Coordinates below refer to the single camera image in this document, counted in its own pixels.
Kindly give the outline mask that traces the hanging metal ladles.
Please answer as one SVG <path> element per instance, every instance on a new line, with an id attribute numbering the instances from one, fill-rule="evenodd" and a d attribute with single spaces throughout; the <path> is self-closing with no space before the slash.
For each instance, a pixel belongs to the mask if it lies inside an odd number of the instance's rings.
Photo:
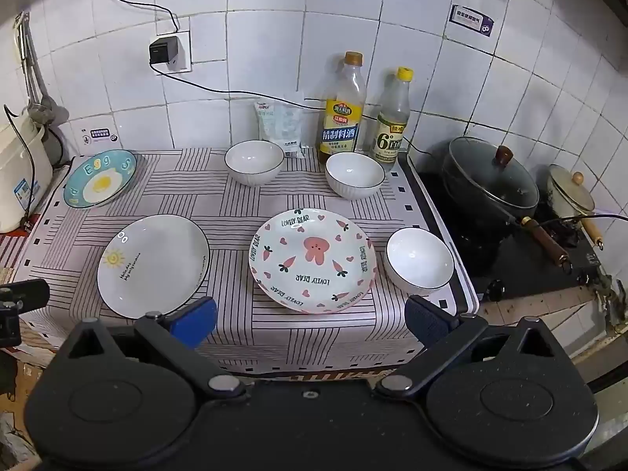
<path id="1" fill-rule="evenodd" d="M 14 42 L 27 92 L 27 113 L 39 126 L 55 126 L 68 116 L 49 94 L 35 55 L 30 29 L 30 13 L 20 12 L 14 22 Z"/>

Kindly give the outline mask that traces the white sun plate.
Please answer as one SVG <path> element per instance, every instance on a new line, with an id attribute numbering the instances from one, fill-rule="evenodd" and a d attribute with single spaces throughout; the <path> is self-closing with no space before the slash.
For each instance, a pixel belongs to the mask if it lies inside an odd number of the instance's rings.
<path id="1" fill-rule="evenodd" d="M 210 246 L 196 223 L 175 215 L 139 219 L 105 247 L 97 286 L 118 315 L 169 314 L 198 290 L 209 268 Z"/>

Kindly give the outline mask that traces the wall label sticker low left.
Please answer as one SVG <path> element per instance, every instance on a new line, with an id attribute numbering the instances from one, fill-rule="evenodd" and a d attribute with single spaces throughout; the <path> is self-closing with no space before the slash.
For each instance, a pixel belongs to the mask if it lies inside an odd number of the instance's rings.
<path id="1" fill-rule="evenodd" d="M 82 140 L 85 145 L 89 145 L 96 141 L 118 141 L 118 136 L 109 128 L 83 129 Z"/>

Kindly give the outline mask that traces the teal fried egg plate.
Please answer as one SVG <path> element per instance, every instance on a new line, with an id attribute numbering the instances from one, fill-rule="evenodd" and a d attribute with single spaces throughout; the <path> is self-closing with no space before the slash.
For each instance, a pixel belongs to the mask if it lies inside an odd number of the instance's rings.
<path id="1" fill-rule="evenodd" d="M 64 201 L 70 208 L 90 208 L 117 196 L 132 180 L 137 166 L 127 150 L 100 152 L 78 166 L 64 187 Z"/>

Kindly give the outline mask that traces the black gas stove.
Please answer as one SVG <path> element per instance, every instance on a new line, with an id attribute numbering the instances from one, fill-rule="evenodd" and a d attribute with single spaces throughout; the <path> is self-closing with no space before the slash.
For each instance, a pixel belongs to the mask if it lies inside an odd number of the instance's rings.
<path id="1" fill-rule="evenodd" d="M 522 228 L 486 213 L 465 219 L 462 208 L 447 192 L 443 176 L 424 172 L 419 176 L 463 265 L 482 301 L 511 300 L 548 294 L 576 286 L 592 286 L 601 280 L 601 261 L 586 233 L 550 222 L 555 213 L 541 196 L 534 218 L 545 222 L 544 229 L 568 253 L 573 269 L 563 271 L 538 240 Z"/>

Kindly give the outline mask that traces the white vinegar bottle yellow cap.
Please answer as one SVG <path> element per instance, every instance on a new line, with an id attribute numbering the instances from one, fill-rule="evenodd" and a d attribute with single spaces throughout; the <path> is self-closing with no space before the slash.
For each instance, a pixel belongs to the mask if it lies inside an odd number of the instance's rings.
<path id="1" fill-rule="evenodd" d="M 403 132 L 410 119 L 410 84 L 413 70 L 399 67 L 380 98 L 377 131 L 371 146 L 371 158 L 390 171 L 401 147 Z"/>

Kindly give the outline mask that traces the black wok with glass lid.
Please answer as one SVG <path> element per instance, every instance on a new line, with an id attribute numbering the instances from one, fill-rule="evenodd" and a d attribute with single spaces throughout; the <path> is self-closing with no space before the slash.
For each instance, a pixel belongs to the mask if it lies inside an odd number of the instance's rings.
<path id="1" fill-rule="evenodd" d="M 447 192 L 460 205 L 458 212 L 482 226 L 499 219 L 529 233 L 547 255 L 570 274 L 568 253 L 534 219 L 541 200 L 531 173 L 514 158 L 511 149 L 474 136 L 449 141 L 442 167 Z"/>

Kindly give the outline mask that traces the pink rabbit carrot plate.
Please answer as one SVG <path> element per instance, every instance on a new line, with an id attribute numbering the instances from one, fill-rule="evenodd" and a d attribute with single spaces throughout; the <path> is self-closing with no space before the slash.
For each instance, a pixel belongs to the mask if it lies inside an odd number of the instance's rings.
<path id="1" fill-rule="evenodd" d="M 249 268 L 272 301 L 304 314 L 342 312 L 376 282 L 374 245 L 349 218 L 317 208 L 287 210 L 252 237 Z"/>

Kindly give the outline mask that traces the striped table cloth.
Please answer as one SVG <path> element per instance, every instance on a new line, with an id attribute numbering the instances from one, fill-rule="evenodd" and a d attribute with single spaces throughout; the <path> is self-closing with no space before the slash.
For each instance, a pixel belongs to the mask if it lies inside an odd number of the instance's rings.
<path id="1" fill-rule="evenodd" d="M 199 352 L 221 367 L 249 374 L 329 373 L 394 367 L 420 349 L 405 327 L 405 294 L 379 272 L 356 305 L 329 316 L 308 316 L 272 302 L 256 284 L 248 249 L 257 229 L 272 216 L 314 207 L 356 222 L 378 252 L 401 228 L 417 226 L 449 240 L 443 219 L 414 168 L 401 161 L 375 196 L 348 201 L 330 189 L 315 156 L 288 159 L 274 181 L 247 187 L 230 178 L 223 151 L 183 149 L 137 155 L 130 185 L 112 202 L 74 210 L 55 189 L 31 233 L 1 238 L 7 281 L 45 279 L 48 305 L 24 317 L 24 331 L 59 347 L 85 317 L 111 325 L 97 288 L 101 254 L 125 226 L 142 217 L 178 215 L 194 221 L 210 246 L 209 270 L 200 288 L 217 304 L 217 324 Z"/>

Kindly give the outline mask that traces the cooking wine bottle yellow label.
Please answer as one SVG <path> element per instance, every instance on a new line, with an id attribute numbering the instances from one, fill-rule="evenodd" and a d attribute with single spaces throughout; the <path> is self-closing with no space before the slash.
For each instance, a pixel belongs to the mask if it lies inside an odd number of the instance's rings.
<path id="1" fill-rule="evenodd" d="M 356 148 L 367 96 L 362 66 L 361 52 L 346 51 L 341 69 L 327 91 L 317 138 L 317 157 L 321 164 L 336 153 L 352 152 Z"/>

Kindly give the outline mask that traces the black power adapter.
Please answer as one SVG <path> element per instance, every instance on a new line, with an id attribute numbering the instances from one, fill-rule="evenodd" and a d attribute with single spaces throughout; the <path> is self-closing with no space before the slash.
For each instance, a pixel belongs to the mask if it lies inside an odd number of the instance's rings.
<path id="1" fill-rule="evenodd" d="M 172 64 L 179 57 L 179 38 L 159 36 L 148 47 L 149 64 Z"/>

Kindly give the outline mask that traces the small cream enamel pot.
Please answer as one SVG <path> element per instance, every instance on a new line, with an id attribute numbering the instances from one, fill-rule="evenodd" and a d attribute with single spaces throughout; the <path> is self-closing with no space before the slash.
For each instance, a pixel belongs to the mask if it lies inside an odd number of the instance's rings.
<path id="1" fill-rule="evenodd" d="M 593 245 L 602 250 L 604 237 L 594 222 L 595 202 L 583 182 L 580 171 L 571 173 L 558 164 L 551 164 L 546 185 L 548 202 L 562 223 L 574 228 L 581 226 Z"/>

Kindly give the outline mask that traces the purple wall sticker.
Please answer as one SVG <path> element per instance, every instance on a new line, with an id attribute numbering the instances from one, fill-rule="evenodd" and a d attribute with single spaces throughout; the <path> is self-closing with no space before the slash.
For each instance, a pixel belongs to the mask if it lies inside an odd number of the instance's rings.
<path id="1" fill-rule="evenodd" d="M 486 37 L 491 36 L 494 27 L 492 18 L 460 4 L 451 8 L 449 21 Z"/>

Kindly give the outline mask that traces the white ribbed bowl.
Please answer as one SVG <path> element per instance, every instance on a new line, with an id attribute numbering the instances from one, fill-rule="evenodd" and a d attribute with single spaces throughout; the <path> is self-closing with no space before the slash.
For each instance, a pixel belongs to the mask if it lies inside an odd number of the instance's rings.
<path id="1" fill-rule="evenodd" d="M 453 254 L 443 240 L 422 228 L 402 228 L 391 235 L 384 269 L 397 288 L 422 297 L 444 288 L 455 272 Z"/>
<path id="2" fill-rule="evenodd" d="M 230 177 L 245 186 L 262 186 L 274 181 L 283 166 L 283 150 L 271 141 L 242 141 L 225 154 Z"/>
<path id="3" fill-rule="evenodd" d="M 356 152 L 331 155 L 325 169 L 329 187 L 346 200 L 374 196 L 385 180 L 385 172 L 376 161 Z"/>

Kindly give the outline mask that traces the white rice cooker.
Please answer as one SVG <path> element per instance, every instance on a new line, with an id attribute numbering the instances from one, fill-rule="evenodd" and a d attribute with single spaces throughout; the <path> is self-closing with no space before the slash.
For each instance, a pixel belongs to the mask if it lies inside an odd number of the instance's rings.
<path id="1" fill-rule="evenodd" d="M 1 233 L 17 230 L 50 185 L 52 165 L 42 142 L 44 132 L 28 115 L 1 130 Z"/>

